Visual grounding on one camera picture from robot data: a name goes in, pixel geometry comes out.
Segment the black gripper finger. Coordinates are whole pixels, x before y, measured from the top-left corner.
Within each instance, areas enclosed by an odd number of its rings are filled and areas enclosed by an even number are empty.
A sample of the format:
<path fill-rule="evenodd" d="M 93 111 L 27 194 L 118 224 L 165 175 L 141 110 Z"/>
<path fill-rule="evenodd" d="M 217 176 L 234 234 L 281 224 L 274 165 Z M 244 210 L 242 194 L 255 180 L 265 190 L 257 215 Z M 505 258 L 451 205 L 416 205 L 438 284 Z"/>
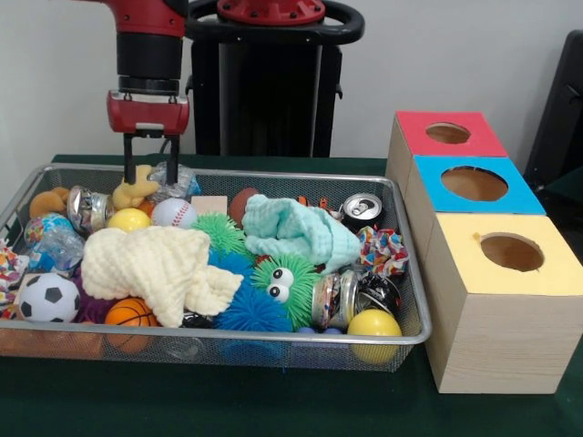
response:
<path fill-rule="evenodd" d="M 179 135 L 168 136 L 167 140 L 170 144 L 167 162 L 167 184 L 174 185 L 178 182 L 179 175 Z"/>
<path fill-rule="evenodd" d="M 136 182 L 136 165 L 133 157 L 132 140 L 133 134 L 123 135 L 124 146 L 124 181 L 129 185 Z"/>

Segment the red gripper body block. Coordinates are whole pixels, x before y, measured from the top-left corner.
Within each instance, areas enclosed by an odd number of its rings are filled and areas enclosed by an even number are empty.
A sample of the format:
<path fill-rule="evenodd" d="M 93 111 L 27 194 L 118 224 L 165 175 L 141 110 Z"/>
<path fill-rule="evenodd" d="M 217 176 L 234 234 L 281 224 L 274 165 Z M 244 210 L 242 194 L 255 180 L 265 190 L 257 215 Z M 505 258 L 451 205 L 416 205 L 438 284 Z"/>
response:
<path fill-rule="evenodd" d="M 189 100 L 184 96 L 145 95 L 110 90 L 107 115 L 111 129 L 117 133 L 140 131 L 181 135 L 189 123 Z"/>

